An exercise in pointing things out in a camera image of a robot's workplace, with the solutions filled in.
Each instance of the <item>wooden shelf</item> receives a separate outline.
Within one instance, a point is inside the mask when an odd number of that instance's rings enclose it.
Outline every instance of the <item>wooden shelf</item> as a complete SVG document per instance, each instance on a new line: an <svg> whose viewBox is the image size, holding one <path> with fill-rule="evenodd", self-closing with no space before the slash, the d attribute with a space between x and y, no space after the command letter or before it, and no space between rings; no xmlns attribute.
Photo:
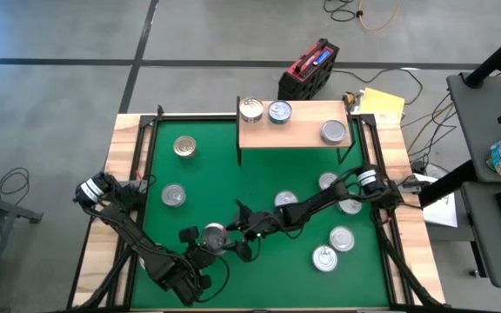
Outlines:
<svg viewBox="0 0 501 313"><path fill-rule="evenodd" d="M262 101L264 113L260 121L247 123L239 117L240 149L342 148L351 146L351 134L343 101L288 101L292 112L285 124L274 124L268 118L271 101ZM345 126L345 138L329 145L320 138L322 125L337 120Z"/></svg>

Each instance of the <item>concrete floor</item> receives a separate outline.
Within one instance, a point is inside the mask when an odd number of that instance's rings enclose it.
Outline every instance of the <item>concrete floor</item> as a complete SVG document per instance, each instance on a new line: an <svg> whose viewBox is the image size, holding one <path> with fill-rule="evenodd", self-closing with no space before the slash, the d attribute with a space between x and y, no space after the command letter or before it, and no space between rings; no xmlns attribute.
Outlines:
<svg viewBox="0 0 501 313"><path fill-rule="evenodd" d="M370 23L393 2L365 1ZM0 0L0 57L133 59L150 0ZM350 4L356 9L357 4ZM341 50L338 61L478 63L501 44L501 1L404 0L387 29L336 23L311 0L162 0L144 59L285 60L320 37ZM104 165L128 66L0 65L0 177L24 166L30 194L22 205L45 213L39 225L17 223L0 266L0 307L12 312L63 309L77 266L87 216L71 201L75 186ZM273 98L281 68L143 67L129 112L233 111L235 96ZM371 77L377 70L353 70ZM454 70L416 70L421 97L404 122L433 110ZM411 99L417 85L389 72L368 86ZM339 99L365 87L334 74L316 99ZM450 123L458 124L454 117ZM410 143L422 124L404 129ZM464 139L446 137L431 161L448 170L469 158ZM428 139L425 134L416 147ZM448 303L501 310L501 289L465 273L466 243L432 245Z"/></svg>

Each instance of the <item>white paper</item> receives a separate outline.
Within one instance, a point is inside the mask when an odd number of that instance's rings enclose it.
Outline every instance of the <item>white paper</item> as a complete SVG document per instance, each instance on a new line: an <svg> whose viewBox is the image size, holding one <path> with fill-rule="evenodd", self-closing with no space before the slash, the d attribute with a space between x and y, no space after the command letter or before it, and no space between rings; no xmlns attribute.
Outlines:
<svg viewBox="0 0 501 313"><path fill-rule="evenodd" d="M434 183L436 178L415 174L421 182ZM435 203L423 208L424 221L427 223L435 223L444 226L457 228L458 215L456 214L456 201L453 192L448 196L441 198Z"/></svg>

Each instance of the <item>green mat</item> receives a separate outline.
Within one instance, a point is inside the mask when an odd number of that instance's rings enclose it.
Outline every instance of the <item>green mat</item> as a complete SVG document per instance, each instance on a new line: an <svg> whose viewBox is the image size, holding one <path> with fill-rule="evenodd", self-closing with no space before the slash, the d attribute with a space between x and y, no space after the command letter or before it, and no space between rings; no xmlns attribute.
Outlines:
<svg viewBox="0 0 501 313"><path fill-rule="evenodd" d="M173 142L182 135L197 141L197 154L181 159L173 152ZM317 180L325 171L343 173L363 163L360 141L342 165L333 149L244 150L243 164L237 166L236 124L233 122L160 122L153 174L157 182L150 188L144 230L157 243L179 253L186 245L178 231L208 223L227 225L237 214L234 199L253 211L271 211L280 190L292 190L300 201L319 192ZM162 188L168 183L184 186L187 200L180 208L166 207ZM296 240L283 233L262 241L254 263L243 263L235 253L224 258L230 265L230 281L225 290L207 303L193 308L350 308L387 307L384 273L378 253L370 206L355 216L342 214L336 205L316 214ZM312 251L327 244L331 229L343 225L355 235L355 247L338 253L338 264L330 273L314 268ZM231 239L240 234L231 233ZM252 243L256 253L257 243ZM213 294L224 282L224 265L217 261L204 270ZM184 308L175 293L163 292L138 267L132 307L137 309Z"/></svg>

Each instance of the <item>floor stripe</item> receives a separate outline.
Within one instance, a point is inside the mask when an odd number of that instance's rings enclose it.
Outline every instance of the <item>floor stripe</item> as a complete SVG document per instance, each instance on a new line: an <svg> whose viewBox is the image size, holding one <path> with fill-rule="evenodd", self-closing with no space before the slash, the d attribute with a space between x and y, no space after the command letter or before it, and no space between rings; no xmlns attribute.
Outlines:
<svg viewBox="0 0 501 313"><path fill-rule="evenodd" d="M152 20L154 19L154 14L156 13L157 2L158 0L152 0L150 2L150 7L148 8L148 13L146 14L146 19L144 20L143 32L140 34L140 40L138 41L135 60L130 67L127 84L125 85L123 97L121 98L121 104L119 104L119 113L127 113L127 111L129 110L130 100L132 99L132 93L135 89L135 83L137 82L137 76L140 70L140 63L144 56L146 44L148 43L150 30L152 29Z"/></svg>
<svg viewBox="0 0 501 313"><path fill-rule="evenodd" d="M56 58L1 58L0 65L93 65L130 66L129 59L56 59Z"/></svg>
<svg viewBox="0 0 501 313"><path fill-rule="evenodd" d="M0 65L83 65L139 67L215 67L215 68L289 68L294 61L268 60L143 60L150 26L144 26L141 42L134 60L129 59L57 59L57 58L0 58ZM338 69L401 69L419 70L475 70L479 63L407 63L407 62L335 62Z"/></svg>

